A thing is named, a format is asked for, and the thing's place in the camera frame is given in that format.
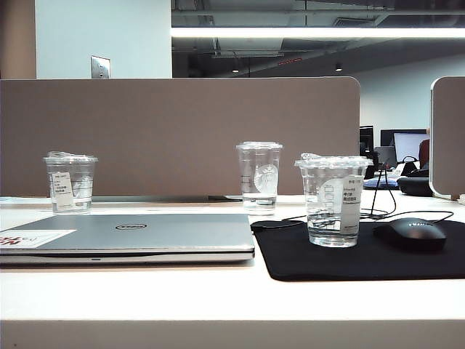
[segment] mouse pad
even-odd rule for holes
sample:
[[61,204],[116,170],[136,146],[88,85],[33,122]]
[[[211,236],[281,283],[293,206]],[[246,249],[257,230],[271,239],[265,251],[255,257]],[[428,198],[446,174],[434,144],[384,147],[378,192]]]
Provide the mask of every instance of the mouse pad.
[[[292,221],[263,221],[266,226]],[[437,223],[447,241],[438,252],[410,252],[373,236],[385,222],[360,222],[357,245],[328,248],[311,244],[307,224],[255,232],[268,273],[281,281],[419,280],[465,278],[465,224]]]

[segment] plastic cup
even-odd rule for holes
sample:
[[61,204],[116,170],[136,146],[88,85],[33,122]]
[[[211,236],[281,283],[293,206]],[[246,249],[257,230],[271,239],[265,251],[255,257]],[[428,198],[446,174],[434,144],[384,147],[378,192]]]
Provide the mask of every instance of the plastic cup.
[[51,151],[44,158],[54,214],[86,214],[92,203],[94,156]]
[[357,244],[363,178],[373,162],[363,156],[302,154],[310,242],[326,247]]
[[236,148],[244,209],[249,214],[273,214],[283,146],[276,142],[243,142]]

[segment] black computer mouse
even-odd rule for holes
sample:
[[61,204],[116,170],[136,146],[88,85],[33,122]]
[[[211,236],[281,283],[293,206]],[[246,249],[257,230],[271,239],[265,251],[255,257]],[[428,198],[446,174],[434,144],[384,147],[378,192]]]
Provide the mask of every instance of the black computer mouse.
[[373,234],[391,246],[408,251],[439,251],[446,236],[438,225],[420,218],[400,218],[373,229]]

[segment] exposed ceiling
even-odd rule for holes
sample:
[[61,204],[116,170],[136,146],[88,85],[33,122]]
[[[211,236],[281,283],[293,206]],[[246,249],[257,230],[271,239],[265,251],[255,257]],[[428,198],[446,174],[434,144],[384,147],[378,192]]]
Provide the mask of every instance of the exposed ceiling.
[[[171,22],[174,27],[463,27],[464,9],[464,0],[171,0]],[[336,62],[343,62],[346,74],[465,53],[465,42],[173,38],[172,51],[174,77],[320,76],[336,75]]]

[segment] silver laptop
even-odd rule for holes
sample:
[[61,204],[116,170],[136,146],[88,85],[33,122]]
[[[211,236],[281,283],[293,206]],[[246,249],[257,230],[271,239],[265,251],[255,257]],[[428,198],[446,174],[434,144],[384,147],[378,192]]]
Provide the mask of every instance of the silver laptop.
[[246,214],[66,215],[0,232],[0,263],[232,262],[254,257]]
[[395,155],[395,147],[394,146],[381,146],[381,147],[375,147],[374,148],[375,152],[379,153],[379,164],[382,165],[386,163],[386,166],[388,169],[391,167],[396,167],[397,166],[397,159]]

